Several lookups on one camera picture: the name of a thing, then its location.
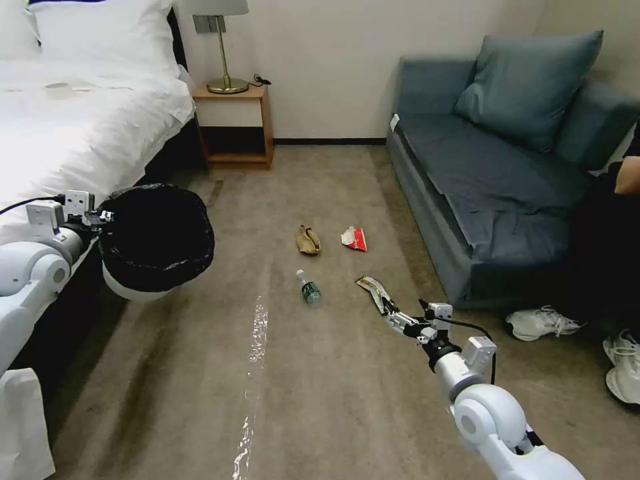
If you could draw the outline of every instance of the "lamp shade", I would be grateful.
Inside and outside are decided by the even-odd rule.
[[[243,15],[249,13],[247,0],[189,0],[194,15]]]

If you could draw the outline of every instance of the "blue sofa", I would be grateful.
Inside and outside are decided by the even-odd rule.
[[[540,153],[453,113],[474,76],[474,60],[403,57],[387,149],[449,302],[519,307],[553,275],[588,171],[606,164],[640,103],[587,82]]]

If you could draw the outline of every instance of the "cable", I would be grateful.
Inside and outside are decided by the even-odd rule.
[[[36,200],[54,200],[54,201],[56,201],[58,203],[61,203],[62,205],[65,204],[65,196],[64,195],[56,195],[54,197],[36,197],[36,198],[29,199],[29,200],[22,200],[21,202],[14,203],[13,205],[8,206],[7,208],[3,208],[2,210],[0,210],[0,215],[2,215],[3,213],[8,212],[9,210],[13,210],[14,208],[22,207],[22,205],[26,205],[26,204],[31,203],[32,201],[36,201]]]
[[[444,318],[438,318],[438,320],[443,321],[445,323],[450,323],[452,325],[458,325],[459,327],[466,327],[466,328],[478,330],[478,331],[484,333],[486,338],[488,338],[489,340],[493,341],[493,339],[491,338],[491,335],[489,334],[489,332],[486,331],[484,328],[479,327],[478,325],[474,325],[472,323],[460,322],[460,321],[457,321],[457,320],[444,319]],[[494,353],[493,354],[493,358],[491,359],[491,384],[492,385],[495,385],[495,365],[496,365],[495,357],[496,357],[496,354]]]
[[[253,85],[254,87],[262,87],[263,85],[271,85],[271,82],[269,80],[262,78],[257,73],[253,76],[253,79],[257,83],[248,82],[248,84]]]

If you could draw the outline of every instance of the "wall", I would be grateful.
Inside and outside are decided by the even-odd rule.
[[[593,76],[640,97],[640,2],[552,0],[536,34],[564,35],[603,29],[604,42]]]
[[[221,76],[214,35],[175,0],[196,82]],[[546,0],[249,0],[228,18],[232,75],[270,79],[278,138],[386,136],[398,59],[475,56],[487,33],[531,35]]]

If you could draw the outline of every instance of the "sofa armrest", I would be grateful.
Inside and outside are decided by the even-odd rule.
[[[554,154],[584,170],[604,167],[640,116],[640,101],[590,81],[567,110]]]
[[[474,74],[475,60],[402,57],[393,112],[451,113]]]

